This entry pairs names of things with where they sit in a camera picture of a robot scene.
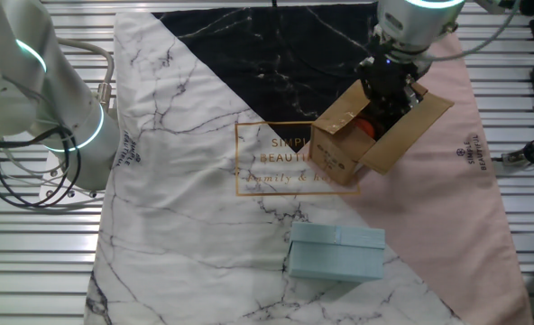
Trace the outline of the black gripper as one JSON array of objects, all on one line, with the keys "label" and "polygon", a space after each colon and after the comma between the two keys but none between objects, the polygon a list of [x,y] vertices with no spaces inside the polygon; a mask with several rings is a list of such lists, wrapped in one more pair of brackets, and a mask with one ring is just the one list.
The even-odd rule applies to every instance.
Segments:
[{"label": "black gripper", "polygon": [[424,99],[414,88],[419,78],[418,67],[389,58],[388,48],[379,38],[372,38],[367,50],[369,56],[358,64],[356,71],[370,100],[366,115],[383,125],[387,118],[406,115]]}]

